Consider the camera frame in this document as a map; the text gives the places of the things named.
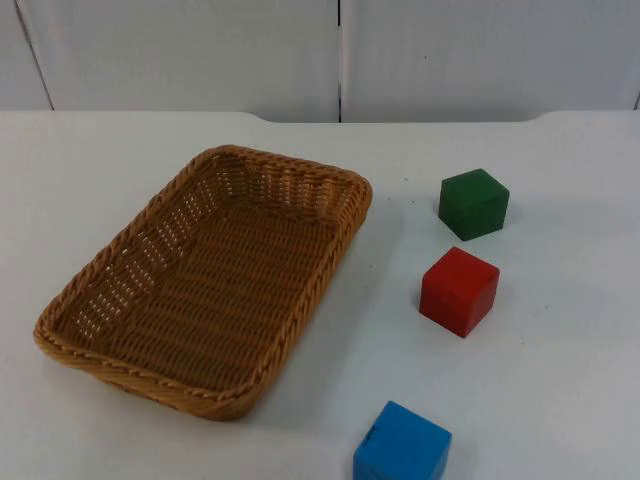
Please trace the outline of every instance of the block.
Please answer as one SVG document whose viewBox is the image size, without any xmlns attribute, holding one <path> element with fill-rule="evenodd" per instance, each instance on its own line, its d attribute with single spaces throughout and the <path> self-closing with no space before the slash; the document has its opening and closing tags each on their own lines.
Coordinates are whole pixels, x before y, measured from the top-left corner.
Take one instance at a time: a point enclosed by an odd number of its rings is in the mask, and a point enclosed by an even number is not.
<svg viewBox="0 0 640 480">
<path fill-rule="evenodd" d="M 422 277 L 420 313 L 465 338 L 491 310 L 500 270 L 453 247 Z"/>
<path fill-rule="evenodd" d="M 471 240 L 500 230 L 508 203 L 509 190 L 479 168 L 442 181 L 438 216 L 461 240 Z"/>
<path fill-rule="evenodd" d="M 389 402 L 353 456 L 353 479 L 438 480 L 450 444 L 444 428 Z"/>
</svg>

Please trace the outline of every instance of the basket rim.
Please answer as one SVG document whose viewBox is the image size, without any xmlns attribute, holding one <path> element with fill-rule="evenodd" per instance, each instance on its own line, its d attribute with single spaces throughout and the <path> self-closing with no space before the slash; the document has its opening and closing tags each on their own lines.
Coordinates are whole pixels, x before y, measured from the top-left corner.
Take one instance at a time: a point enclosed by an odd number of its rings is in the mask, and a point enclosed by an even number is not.
<svg viewBox="0 0 640 480">
<path fill-rule="evenodd" d="M 121 361 L 109 357 L 107 355 L 96 353 L 92 350 L 80 348 L 64 338 L 58 336 L 55 332 L 55 323 L 66 311 L 69 305 L 75 301 L 85 291 L 86 286 L 97 276 L 102 269 L 112 260 L 114 260 L 119 252 L 125 248 L 126 244 L 131 242 L 136 235 L 148 225 L 148 223 L 154 218 L 155 214 L 168 203 L 170 203 L 176 195 L 180 193 L 181 187 L 193 178 L 200 167 L 221 155 L 236 155 L 242 156 L 243 154 L 260 154 L 266 155 L 265 163 L 269 163 L 271 160 L 288 160 L 293 162 L 304 162 L 306 166 L 309 164 L 315 165 L 319 170 L 330 172 L 339 177 L 341 180 L 348 180 L 352 183 L 352 186 L 359 190 L 358 197 L 360 198 L 360 206 L 364 210 L 362 219 L 356 220 L 359 222 L 357 227 L 364 221 L 364 214 L 368 210 L 373 196 L 373 191 L 369 182 L 359 174 L 351 171 L 335 167 L 332 165 L 325 165 L 322 163 L 314 162 L 311 160 L 304 160 L 297 157 L 289 157 L 286 155 L 269 153 L 261 150 L 256 150 L 248 147 L 241 147 L 236 145 L 222 145 L 203 151 L 194 157 L 180 172 L 156 195 L 154 195 L 147 205 L 131 220 L 112 240 L 107 246 L 100 250 L 95 257 L 85 265 L 82 270 L 77 273 L 64 289 L 54 297 L 42 314 L 39 316 L 34 331 L 33 337 L 36 344 L 45 353 L 56 353 L 62 355 L 71 363 L 71 359 L 77 359 L 79 362 L 73 362 L 77 368 L 82 369 L 82 365 L 91 364 L 99 367 L 103 372 L 125 374 L 126 377 L 144 378 L 145 380 L 151 380 L 158 386 L 170 390 L 175 390 L 182 395 L 188 395 L 191 397 L 197 397 L 201 399 L 207 399 L 212 402 L 226 402 L 230 400 L 237 400 L 251 393 L 254 387 L 260 385 L 261 380 L 266 378 L 270 370 L 277 365 L 277 357 L 279 352 L 282 351 L 281 344 L 286 341 L 288 331 L 295 326 L 294 317 L 299 312 L 300 304 L 305 300 L 305 294 L 303 293 L 298 298 L 296 304 L 291 308 L 291 312 L 288 317 L 283 320 L 280 330 L 273 342 L 268 348 L 262 358 L 256 363 L 253 372 L 249 378 L 232 388 L 226 390 L 210 390 L 206 388 L 193 387 L 188 384 L 174 380 L 166 375 L 159 374 L 153 370 L 141 368 L 135 364 Z M 347 228 L 344 222 L 340 222 L 340 227 Z M 329 244 L 325 255 L 323 256 L 319 268 L 324 268 L 327 262 L 329 262 L 336 252 L 336 243 L 341 240 L 341 235 L 337 234 Z M 311 276 L 303 292 L 308 292 L 309 289 L 315 287 L 320 281 L 320 277 L 317 275 Z M 57 357 L 62 363 L 67 363 L 63 358 Z"/>
</svg>

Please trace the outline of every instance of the cube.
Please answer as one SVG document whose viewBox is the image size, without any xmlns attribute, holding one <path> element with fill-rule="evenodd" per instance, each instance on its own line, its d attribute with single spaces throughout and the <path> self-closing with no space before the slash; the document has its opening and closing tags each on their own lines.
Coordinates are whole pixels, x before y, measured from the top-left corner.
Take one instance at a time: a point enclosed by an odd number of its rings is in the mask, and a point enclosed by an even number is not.
<svg viewBox="0 0 640 480">
<path fill-rule="evenodd" d="M 422 277 L 420 313 L 465 338 L 491 310 L 500 270 L 453 247 Z"/>
<path fill-rule="evenodd" d="M 461 240 L 500 230 L 509 190 L 479 168 L 442 181 L 438 216 Z"/>
<path fill-rule="evenodd" d="M 438 480 L 451 433 L 389 402 L 353 456 L 354 480 Z"/>
</svg>

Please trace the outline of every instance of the rectangular basket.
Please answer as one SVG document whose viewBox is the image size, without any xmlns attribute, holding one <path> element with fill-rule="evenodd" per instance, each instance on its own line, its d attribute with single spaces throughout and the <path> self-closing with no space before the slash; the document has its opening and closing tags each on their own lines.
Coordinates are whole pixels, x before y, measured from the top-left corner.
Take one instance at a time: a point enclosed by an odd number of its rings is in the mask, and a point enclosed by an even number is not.
<svg viewBox="0 0 640 480">
<path fill-rule="evenodd" d="M 353 172 L 207 150 L 52 300 L 35 341 L 127 392 L 240 417 L 278 375 L 370 203 Z"/>
</svg>

